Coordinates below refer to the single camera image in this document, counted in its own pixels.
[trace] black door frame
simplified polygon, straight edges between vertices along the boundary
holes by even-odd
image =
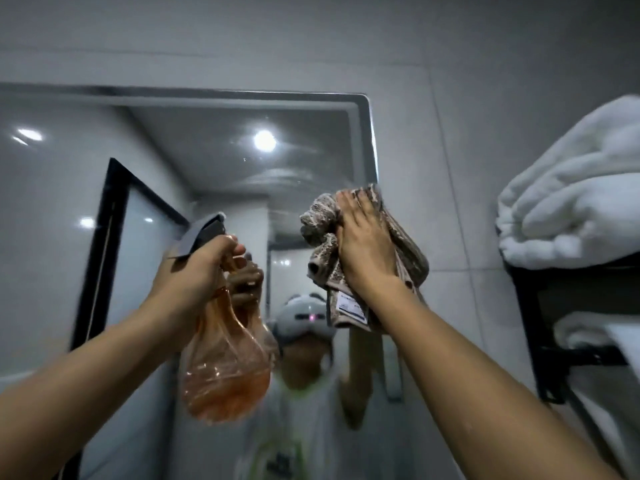
[[[142,193],[176,224],[189,224],[187,218],[167,204],[124,165],[114,158],[109,160],[70,350],[82,346],[104,331],[131,189]],[[77,480],[80,475],[82,453],[82,450],[76,453],[54,479]]]

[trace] ceiling light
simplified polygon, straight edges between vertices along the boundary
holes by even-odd
[[[271,153],[276,147],[276,138],[271,131],[261,130],[253,137],[253,144],[261,152]]]
[[[93,217],[83,217],[80,219],[80,227],[85,229],[95,229],[95,220]]]
[[[30,130],[27,128],[18,128],[18,133],[20,133],[25,138],[29,138],[34,141],[42,141],[42,133],[39,131]]]

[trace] cloth label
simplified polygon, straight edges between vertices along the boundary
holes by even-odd
[[[369,324],[369,320],[367,319],[366,314],[362,311],[362,308],[359,306],[358,302],[354,298],[347,295],[347,293],[338,291],[336,306],[338,307],[338,310],[350,316],[354,320],[364,323],[364,325]]]

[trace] white towel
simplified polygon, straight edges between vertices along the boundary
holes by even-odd
[[[574,312],[554,325],[556,343],[618,346],[629,366],[572,367],[568,386],[598,425],[630,480],[640,480],[640,316]]]
[[[584,117],[498,198],[505,260],[576,268],[640,251],[640,98]]]

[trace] brown towel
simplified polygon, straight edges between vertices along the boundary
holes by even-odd
[[[391,240],[396,246],[397,274],[418,297],[418,287],[429,273],[429,263],[418,246],[405,233],[400,224],[384,208],[382,195],[376,184],[363,189],[374,209],[387,223]],[[351,191],[353,195],[361,189]],[[356,325],[364,330],[384,332],[380,321],[366,304],[347,285],[340,259],[338,239],[335,235],[340,209],[335,195],[322,194],[311,204],[308,212],[300,216],[300,233],[315,247],[309,259],[308,276],[327,291],[327,316],[334,327]]]

